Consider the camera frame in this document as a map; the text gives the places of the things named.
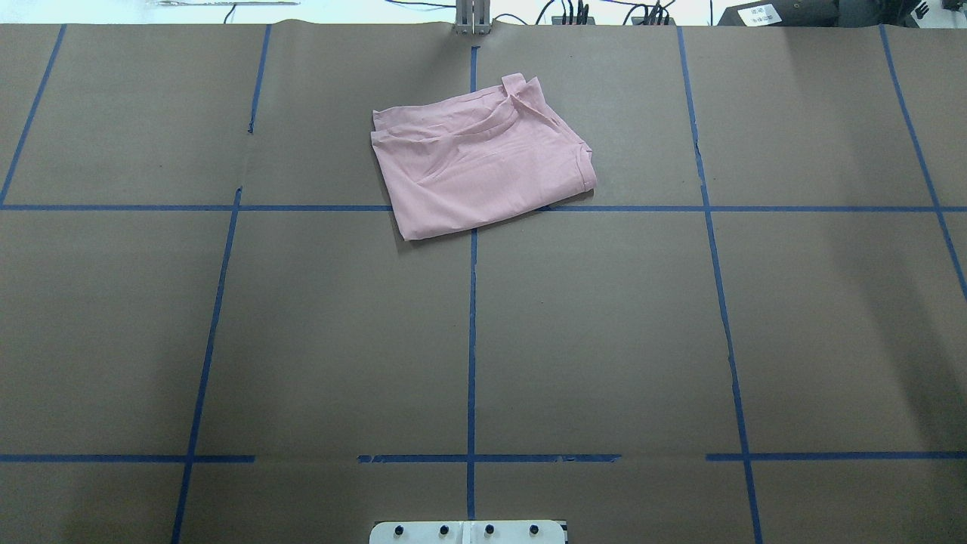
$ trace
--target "vertical blue line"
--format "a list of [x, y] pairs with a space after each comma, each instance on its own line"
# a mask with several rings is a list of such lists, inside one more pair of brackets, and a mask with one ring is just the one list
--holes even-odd
[[[470, 92], [477, 90], [477, 49], [470, 47]], [[477, 519], [477, 230], [470, 231], [470, 317], [467, 342], [467, 519]]]
[[265, 37], [262, 38], [262, 58], [258, 61], [258, 76], [255, 77], [255, 92], [251, 97], [251, 118], [249, 119], [249, 134], [255, 132], [255, 113], [258, 111], [258, 95], [262, 93], [262, 75], [265, 74], [265, 57], [269, 54], [269, 37], [272, 36], [272, 25], [265, 25]]
[[215, 291], [215, 308], [212, 310], [212, 322], [208, 327], [208, 344], [205, 346], [205, 360], [201, 366], [201, 381], [198, 383], [198, 397], [194, 402], [194, 418], [191, 421], [188, 455], [185, 459], [185, 471], [182, 474], [181, 493], [178, 496], [178, 509], [175, 511], [175, 525], [171, 532], [171, 544], [178, 544], [179, 540], [181, 540], [181, 527], [182, 522], [185, 520], [185, 505], [188, 502], [188, 489], [191, 483], [191, 467], [194, 464], [194, 451], [198, 445], [198, 429], [201, 427], [201, 410], [205, 406], [208, 375], [212, 369], [212, 354], [215, 352], [215, 333], [219, 328], [221, 300], [225, 293], [225, 276], [228, 273], [228, 260], [232, 255], [232, 244], [235, 240], [235, 225], [238, 223], [239, 205], [241, 202], [242, 188], [240, 187], [235, 192], [235, 202], [232, 204], [232, 217], [228, 222], [228, 235], [225, 238], [225, 250], [221, 255], [219, 286]]
[[926, 189], [930, 193], [930, 200], [933, 201], [933, 209], [937, 214], [937, 223], [940, 224], [940, 230], [944, 234], [944, 242], [947, 244], [947, 251], [951, 254], [951, 260], [953, 261], [953, 270], [956, 272], [957, 280], [960, 282], [960, 292], [963, 293], [965, 299], [967, 299], [967, 280], [964, 279], [964, 271], [960, 266], [960, 259], [957, 257], [957, 249], [953, 246], [953, 240], [951, 240], [951, 232], [947, 228], [947, 220], [944, 218], [944, 212], [940, 208], [940, 198], [937, 196], [937, 190], [933, 186], [933, 179], [930, 177], [930, 170], [926, 167], [926, 159], [923, 158], [923, 150], [920, 147], [920, 140], [917, 138], [917, 131], [913, 127], [913, 120], [910, 118], [910, 111], [907, 109], [906, 100], [903, 98], [903, 90], [900, 88], [899, 78], [896, 77], [896, 66], [894, 66], [894, 56], [890, 51], [890, 39], [887, 38], [887, 27], [880, 25], [880, 40], [883, 41], [883, 52], [887, 56], [887, 66], [890, 67], [890, 79], [894, 82], [894, 91], [896, 91], [896, 100], [900, 104], [900, 111], [903, 113], [903, 121], [906, 122], [907, 132], [910, 133], [910, 139], [913, 140], [913, 149], [917, 153], [917, 162], [920, 163], [920, 171], [923, 173], [923, 181], [926, 182]]
[[709, 199], [709, 188], [705, 183], [705, 165], [702, 154], [698, 149], [698, 123], [695, 120], [695, 103], [691, 95], [691, 78], [689, 77], [689, 61], [685, 51], [685, 35], [682, 27], [678, 31], [678, 49], [682, 57], [682, 78], [685, 80], [685, 96], [689, 104], [689, 122], [691, 124], [691, 139], [695, 148], [695, 166], [698, 178], [702, 182], [702, 204], [705, 207], [705, 229], [709, 237], [709, 249], [712, 253], [712, 270], [716, 278], [716, 292], [718, 293], [718, 313], [721, 316], [722, 327], [725, 330], [725, 342], [728, 346], [728, 364], [732, 373], [732, 401], [735, 404], [735, 418], [739, 427], [739, 443], [742, 446], [743, 466], [746, 471], [746, 491], [748, 494], [748, 508], [752, 519], [752, 534], [756, 544], [762, 544], [762, 527], [759, 523], [759, 505], [755, 496], [755, 478], [752, 474], [752, 461], [748, 456], [748, 434], [746, 432], [746, 416], [742, 407], [742, 392], [739, 387], [739, 370], [735, 364], [735, 348], [732, 343], [732, 327], [729, 325], [728, 307], [725, 304], [725, 289], [722, 285], [721, 266], [718, 261], [718, 244], [716, 230], [712, 223], [712, 203]]
[[30, 105], [27, 120], [23, 123], [23, 131], [20, 132], [20, 140], [16, 143], [14, 157], [10, 161], [10, 168], [7, 169], [7, 177], [4, 178], [3, 189], [0, 189], [0, 205], [7, 199], [7, 191], [10, 190], [10, 184], [14, 181], [16, 164], [20, 162], [20, 153], [23, 151], [23, 144], [27, 142], [27, 134], [30, 132], [30, 126], [34, 124], [37, 107], [41, 104], [41, 98], [44, 96], [44, 89], [47, 87], [47, 80], [50, 79], [50, 72], [54, 69], [57, 52], [60, 51], [60, 45], [64, 42], [65, 32], [67, 32], [67, 25], [62, 24], [60, 31], [57, 33], [57, 40], [54, 42], [54, 49], [50, 52], [50, 58], [47, 59], [47, 68], [44, 70], [44, 76], [41, 77], [41, 84], [37, 87], [37, 94], [34, 95], [34, 103]]

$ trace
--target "pink garment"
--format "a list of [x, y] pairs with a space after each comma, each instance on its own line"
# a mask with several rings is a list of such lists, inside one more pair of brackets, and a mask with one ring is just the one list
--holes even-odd
[[429, 106], [372, 112], [372, 148], [406, 240], [489, 225], [598, 184], [591, 148], [521, 74]]

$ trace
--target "white sticker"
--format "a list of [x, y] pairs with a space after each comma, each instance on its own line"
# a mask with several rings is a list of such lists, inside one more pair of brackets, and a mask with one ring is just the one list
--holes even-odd
[[742, 22], [746, 26], [765, 26], [767, 24], [782, 22], [782, 17], [779, 16], [779, 13], [772, 4], [763, 4], [761, 6], [755, 6], [754, 8], [739, 10], [739, 17], [742, 18]]

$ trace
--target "white mounting plate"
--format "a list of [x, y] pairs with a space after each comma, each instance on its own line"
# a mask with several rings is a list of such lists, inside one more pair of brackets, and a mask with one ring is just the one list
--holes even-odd
[[[446, 534], [440, 530], [447, 527]], [[487, 526], [493, 533], [487, 533]], [[537, 533], [531, 532], [537, 526]], [[396, 534], [402, 528], [402, 534]], [[369, 544], [567, 544], [568, 534], [550, 520], [474, 522], [383, 522], [372, 528]]]

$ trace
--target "white bracket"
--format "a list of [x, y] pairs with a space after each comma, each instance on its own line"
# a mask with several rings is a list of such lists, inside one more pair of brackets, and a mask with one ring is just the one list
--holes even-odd
[[566, 527], [550, 520], [383, 522], [369, 544], [568, 544]]
[[456, 0], [457, 34], [490, 34], [490, 0]]

